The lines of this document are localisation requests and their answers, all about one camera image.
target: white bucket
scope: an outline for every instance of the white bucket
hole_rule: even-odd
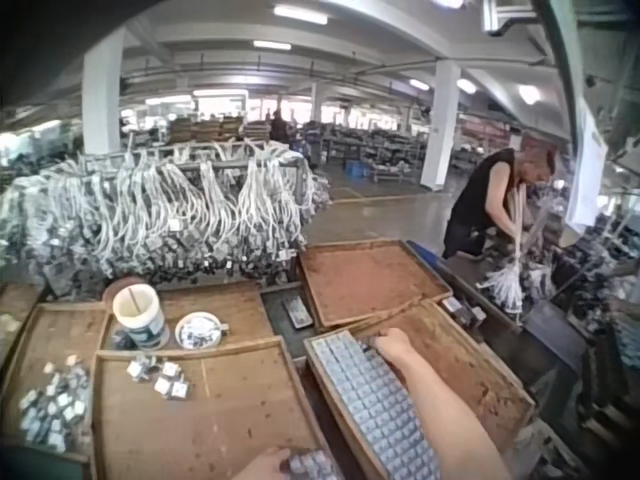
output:
[[[113,313],[142,350],[157,350],[169,341],[170,332],[153,287],[139,284],[122,289],[113,299]]]

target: forearm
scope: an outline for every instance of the forearm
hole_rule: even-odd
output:
[[[509,214],[507,214],[507,211],[504,208],[487,210],[487,214],[500,230],[512,238],[516,237],[516,225],[511,221]]]
[[[397,365],[440,459],[444,480],[509,478],[500,454],[471,409],[418,353]]]

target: wooden crate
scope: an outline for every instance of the wooden crate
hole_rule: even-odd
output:
[[[0,333],[0,368],[11,351],[14,342],[20,336],[22,327],[33,312],[41,295],[39,288],[34,285],[9,284],[0,293],[0,315],[9,314],[20,324],[17,330]]]
[[[228,479],[269,447],[328,452],[281,337],[163,352],[193,384],[187,401],[133,382],[132,356],[96,355],[94,480]]]
[[[8,443],[24,444],[18,404],[29,390],[46,387],[47,375],[43,369],[47,362],[62,368],[69,355],[78,355],[85,365],[91,367],[100,338],[104,335],[106,317],[103,304],[99,302],[41,303],[35,308],[25,325],[2,386],[2,432]],[[49,449],[24,445],[57,455]],[[88,462],[89,453],[90,445],[87,444],[80,445],[78,451],[61,456]]]
[[[422,296],[438,301],[449,286],[404,242],[315,245],[300,254],[312,315],[320,329],[385,317]]]
[[[531,418],[535,406],[521,385],[429,300],[416,300],[390,317],[361,322],[343,330],[362,338],[390,327],[400,328],[409,335],[418,353],[473,410],[498,449],[507,450]],[[305,340],[310,365],[349,445],[368,478],[388,479],[384,467],[360,433],[311,348],[312,341]]]
[[[158,295],[171,330],[171,339],[164,350],[181,349],[174,336],[176,325],[192,312],[213,313],[221,322],[229,324],[229,335],[223,339],[223,346],[274,335],[260,290],[253,282],[181,288],[160,291]],[[121,326],[114,315],[110,315],[108,323],[107,334],[101,345],[103,349],[113,350],[111,335]]]

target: hand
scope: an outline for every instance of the hand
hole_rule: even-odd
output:
[[[404,361],[415,353],[409,337],[399,328],[390,328],[381,332],[381,335],[376,338],[375,346],[385,359],[398,368],[401,368]]]
[[[254,458],[233,480],[286,480],[288,475],[280,471],[280,464],[289,455],[288,448],[270,448]]]

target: black sleeveless top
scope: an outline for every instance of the black sleeveless top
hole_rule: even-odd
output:
[[[486,230],[495,224],[485,210],[487,201],[487,191],[489,189],[489,178],[491,169],[496,163],[504,162],[509,165],[511,174],[509,175],[509,185],[504,194],[506,206],[507,194],[514,184],[514,162],[516,159],[513,148],[499,150],[485,158],[471,174],[469,182],[462,190],[451,209],[451,221],[460,225],[474,227],[479,230]]]

